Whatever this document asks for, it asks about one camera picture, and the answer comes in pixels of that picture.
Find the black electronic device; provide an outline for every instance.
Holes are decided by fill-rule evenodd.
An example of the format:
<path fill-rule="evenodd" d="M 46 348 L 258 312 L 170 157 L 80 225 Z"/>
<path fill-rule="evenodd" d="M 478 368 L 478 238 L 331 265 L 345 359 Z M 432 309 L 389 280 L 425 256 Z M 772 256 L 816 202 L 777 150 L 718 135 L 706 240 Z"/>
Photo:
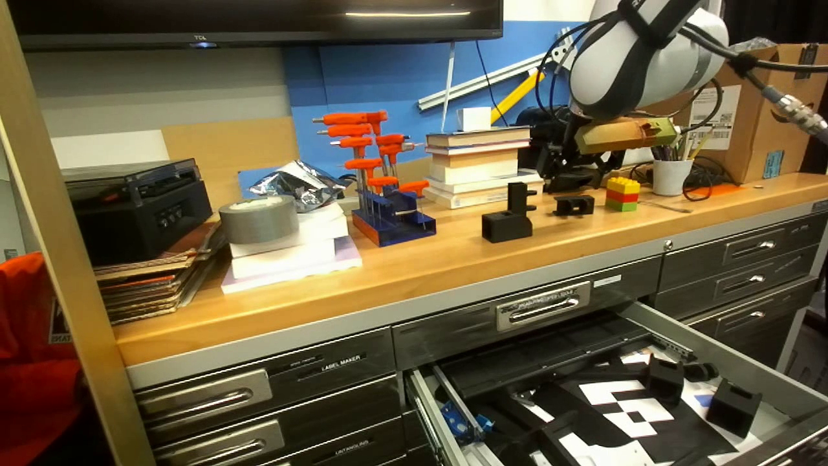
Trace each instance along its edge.
<path fill-rule="evenodd" d="M 7 0 L 25 48 L 503 35 L 503 0 Z"/>
<path fill-rule="evenodd" d="M 159 256 L 213 215 L 192 157 L 71 168 L 62 175 L 94 264 Z"/>
<path fill-rule="evenodd" d="M 518 113 L 518 124 L 530 127 L 530 145 L 520 150 L 518 164 L 539 171 L 543 190 L 597 186 L 602 175 L 624 161 L 624 153 L 613 153 L 608 161 L 593 153 L 582 154 L 574 132 L 586 127 L 587 119 L 570 109 L 526 109 Z"/>

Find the wooden countertop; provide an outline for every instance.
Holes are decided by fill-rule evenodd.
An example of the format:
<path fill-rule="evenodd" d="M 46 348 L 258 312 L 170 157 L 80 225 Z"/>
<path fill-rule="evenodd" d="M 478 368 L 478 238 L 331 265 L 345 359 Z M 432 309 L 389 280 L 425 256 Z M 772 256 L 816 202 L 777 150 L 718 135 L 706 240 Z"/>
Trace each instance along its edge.
<path fill-rule="evenodd" d="M 117 329 L 128 365 L 289 329 L 397 302 L 437 290 L 470 284 L 534 265 L 545 265 L 587 253 L 626 249 L 676 233 L 752 216 L 784 207 L 828 198 L 828 175 L 782 175 L 764 184 L 746 184 L 706 202 L 645 196 L 637 211 L 606 211 L 602 190 L 596 194 L 596 215 L 553 216 L 553 198 L 536 196 L 530 215 L 534 238 L 489 242 L 482 238 L 483 210 L 429 210 L 437 216 L 437 234 L 377 249 L 360 233 L 354 240 L 362 268 L 331 272 L 297 281 L 273 284 L 251 291 L 222 294 L 217 272 L 192 304 Z"/>

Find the black box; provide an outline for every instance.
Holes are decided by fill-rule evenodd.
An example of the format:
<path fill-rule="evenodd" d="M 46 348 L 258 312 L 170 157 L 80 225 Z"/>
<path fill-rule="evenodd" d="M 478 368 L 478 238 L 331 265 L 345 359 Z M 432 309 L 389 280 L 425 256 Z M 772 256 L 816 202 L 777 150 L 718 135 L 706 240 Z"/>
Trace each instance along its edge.
<path fill-rule="evenodd" d="M 152 258 L 213 215 L 192 157 L 76 168 L 66 184 L 94 264 Z"/>
<path fill-rule="evenodd" d="M 743 391 L 723 377 L 715 401 L 710 403 L 706 419 L 746 436 L 750 431 L 759 403 L 762 392 Z"/>

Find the yellow object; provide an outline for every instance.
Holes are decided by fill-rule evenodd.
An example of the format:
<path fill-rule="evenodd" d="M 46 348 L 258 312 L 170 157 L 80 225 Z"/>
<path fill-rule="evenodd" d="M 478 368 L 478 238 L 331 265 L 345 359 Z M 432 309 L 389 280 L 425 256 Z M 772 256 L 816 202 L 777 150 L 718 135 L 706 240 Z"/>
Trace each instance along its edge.
<path fill-rule="evenodd" d="M 574 135 L 580 153 L 606 153 L 630 148 L 671 145 L 677 137 L 672 119 L 617 119 L 580 127 Z"/>
<path fill-rule="evenodd" d="M 606 184 L 608 190 L 619 190 L 619 194 L 640 194 L 641 190 L 641 184 L 633 181 L 633 179 L 626 179 L 626 175 L 613 175 L 608 184 Z"/>
<path fill-rule="evenodd" d="M 512 93 L 508 93 L 494 109 L 491 109 L 491 124 L 498 119 L 503 119 L 504 113 L 509 113 L 512 106 L 518 106 L 518 101 L 526 98 L 526 93 L 530 93 L 539 80 L 543 80 L 543 73 L 539 75 L 539 69 L 530 69 L 526 80 L 520 80 Z"/>

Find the small black object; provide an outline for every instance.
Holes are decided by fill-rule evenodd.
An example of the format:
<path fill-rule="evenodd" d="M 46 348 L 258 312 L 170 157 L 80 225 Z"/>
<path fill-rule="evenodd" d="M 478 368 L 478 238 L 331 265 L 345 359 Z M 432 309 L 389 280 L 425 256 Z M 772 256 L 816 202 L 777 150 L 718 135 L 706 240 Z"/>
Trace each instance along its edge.
<path fill-rule="evenodd" d="M 711 381 L 718 374 L 720 374 L 720 370 L 710 361 L 702 361 L 702 359 L 684 365 L 684 377 L 688 377 L 688 381 Z"/>
<path fill-rule="evenodd" d="M 743 391 L 738 386 L 730 386 L 728 377 L 723 377 L 710 403 L 706 419 L 746 436 L 750 431 L 759 403 L 762 392 Z"/>
<path fill-rule="evenodd" d="M 526 198 L 536 190 L 527 184 L 509 184 L 508 186 L 508 210 L 489 211 L 482 216 L 483 238 L 491 242 L 527 238 L 534 234 L 534 221 L 526 216 L 527 210 L 536 210 Z"/>
<path fill-rule="evenodd" d="M 558 202 L 558 207 L 553 210 L 553 215 L 558 215 L 558 216 L 596 211 L 596 196 L 591 196 L 591 194 L 564 194 L 564 196 L 553 196 L 553 198 Z"/>
<path fill-rule="evenodd" d="M 684 368 L 652 357 L 650 370 L 645 374 L 645 386 L 646 392 L 652 392 L 655 397 L 677 401 L 684 387 Z"/>

